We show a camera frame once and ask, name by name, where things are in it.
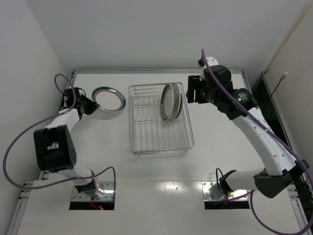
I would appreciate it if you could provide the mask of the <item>small blue patterned plate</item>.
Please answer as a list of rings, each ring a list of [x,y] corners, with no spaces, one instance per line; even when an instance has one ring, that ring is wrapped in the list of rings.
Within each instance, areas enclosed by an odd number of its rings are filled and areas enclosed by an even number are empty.
[[[178,110],[178,113],[177,113],[176,118],[178,118],[178,117],[179,117],[179,115],[180,115],[180,113],[181,113],[181,110],[182,110],[182,103],[183,103],[183,97],[182,97],[182,93],[180,92],[179,110]]]

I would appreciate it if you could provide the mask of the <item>green red rimmed plate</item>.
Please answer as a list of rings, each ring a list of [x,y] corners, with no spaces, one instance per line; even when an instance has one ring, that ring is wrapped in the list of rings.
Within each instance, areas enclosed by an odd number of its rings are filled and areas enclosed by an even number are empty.
[[[121,112],[126,106],[124,95],[111,87],[98,87],[92,91],[91,96],[99,108],[108,113]]]
[[[166,84],[161,95],[160,113],[163,121],[167,121],[172,114],[174,94],[171,84]]]

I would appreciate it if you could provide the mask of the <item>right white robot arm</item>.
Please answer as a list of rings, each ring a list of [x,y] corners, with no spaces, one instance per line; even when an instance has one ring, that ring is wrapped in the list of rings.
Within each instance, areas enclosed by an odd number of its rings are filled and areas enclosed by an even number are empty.
[[[267,198],[274,198],[304,173],[305,160],[297,160],[280,142],[258,108],[257,101],[245,88],[236,89],[229,69],[211,66],[220,88],[207,68],[200,75],[188,77],[188,103],[211,103],[225,114],[247,137],[261,158],[264,168],[255,171],[231,170],[214,185],[218,196],[228,196],[235,190],[256,190]]]

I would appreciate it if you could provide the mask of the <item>white plate with grey rim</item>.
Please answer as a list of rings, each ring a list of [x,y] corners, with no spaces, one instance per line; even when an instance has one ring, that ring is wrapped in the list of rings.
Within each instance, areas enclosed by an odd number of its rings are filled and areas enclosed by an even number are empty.
[[[180,90],[179,90],[177,83],[172,84],[172,89],[173,89],[174,99],[173,99],[172,113],[169,117],[170,121],[173,121],[177,117],[179,108],[180,108],[180,102],[181,102],[181,94],[180,94]]]

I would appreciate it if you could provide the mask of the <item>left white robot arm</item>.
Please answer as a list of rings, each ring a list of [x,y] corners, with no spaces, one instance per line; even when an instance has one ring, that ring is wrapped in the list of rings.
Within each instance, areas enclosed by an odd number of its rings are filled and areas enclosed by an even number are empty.
[[[99,105],[75,87],[64,91],[65,102],[58,116],[45,128],[34,131],[37,164],[40,170],[58,173],[73,181],[78,193],[100,199],[103,189],[94,172],[77,163],[70,132],[84,115],[93,114]]]

